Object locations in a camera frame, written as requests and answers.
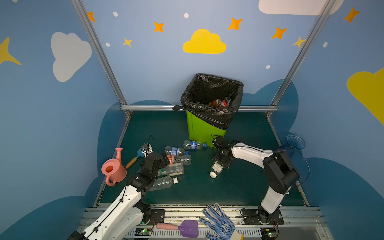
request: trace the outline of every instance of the yellow cloud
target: yellow cloud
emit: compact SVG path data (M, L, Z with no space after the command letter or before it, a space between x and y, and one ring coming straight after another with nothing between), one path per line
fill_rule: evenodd
M382 124L384 124L384 68L376 73L358 72L347 81L347 88Z
M227 46L221 42L220 36L207 29L199 29L192 34L191 40L183 45L186 53L222 53Z

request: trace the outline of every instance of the watering can spout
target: watering can spout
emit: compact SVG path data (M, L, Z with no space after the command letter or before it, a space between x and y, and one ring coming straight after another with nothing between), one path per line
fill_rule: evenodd
M121 150L122 150L122 147L117 147L115 148L116 151L117 151L117 154L116 154L116 159L120 161L121 163Z

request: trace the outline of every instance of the purple spatula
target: purple spatula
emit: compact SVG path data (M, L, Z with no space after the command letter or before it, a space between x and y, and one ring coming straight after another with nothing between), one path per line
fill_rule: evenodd
M158 223L158 229L179 230L183 237L197 238L199 223L196 220L185 220L180 226Z

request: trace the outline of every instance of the dark green floor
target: dark green floor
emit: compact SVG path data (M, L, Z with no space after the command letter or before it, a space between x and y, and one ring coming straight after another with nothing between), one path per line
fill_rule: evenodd
M187 117L184 111L133 112L122 141L123 165L136 156L136 151L154 134L152 148L164 151L165 146L182 147L188 139ZM277 149L278 144L264 113L237 113L225 138L234 139L262 149ZM257 165L235 159L216 179L209 176L216 149L190 150L192 164L185 166L185 174L177 176L179 183L169 189L148 192L143 200L151 204L214 204L259 205L268 189L265 172ZM127 178L139 170L139 158L129 169ZM115 186L106 186L101 202L111 203L121 192L126 179ZM283 200L285 206L303 206L297 188Z

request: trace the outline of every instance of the trash can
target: trash can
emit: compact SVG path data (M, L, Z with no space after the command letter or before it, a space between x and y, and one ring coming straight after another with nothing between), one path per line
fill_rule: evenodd
M212 141L225 132L238 111L243 98L243 83L208 74L196 74L181 96L181 103L187 111L189 139L206 142L213 147ZM207 105L216 99L230 97L227 109Z

